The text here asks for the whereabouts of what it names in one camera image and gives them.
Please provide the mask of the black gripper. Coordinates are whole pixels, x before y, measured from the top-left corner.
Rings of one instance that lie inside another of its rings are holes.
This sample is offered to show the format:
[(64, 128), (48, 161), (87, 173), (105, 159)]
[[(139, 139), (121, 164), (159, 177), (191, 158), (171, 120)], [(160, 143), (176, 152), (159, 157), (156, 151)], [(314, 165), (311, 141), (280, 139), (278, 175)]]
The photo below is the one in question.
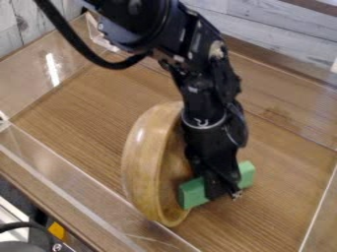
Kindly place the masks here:
[(206, 196), (212, 201), (236, 187), (239, 181), (238, 150), (243, 147), (243, 122), (223, 113), (211, 122), (190, 119), (181, 113), (185, 157), (196, 177), (204, 177)]

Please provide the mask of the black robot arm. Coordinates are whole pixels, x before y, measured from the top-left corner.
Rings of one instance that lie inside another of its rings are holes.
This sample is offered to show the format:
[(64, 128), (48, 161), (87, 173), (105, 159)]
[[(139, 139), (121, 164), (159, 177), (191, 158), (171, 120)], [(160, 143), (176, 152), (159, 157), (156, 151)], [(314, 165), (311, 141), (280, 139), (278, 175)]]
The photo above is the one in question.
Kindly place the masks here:
[(248, 131), (236, 100), (240, 79), (210, 21), (180, 0), (83, 0), (100, 16), (99, 30), (119, 49), (144, 53), (169, 73), (183, 100), (185, 158), (206, 195), (236, 196), (236, 153)]

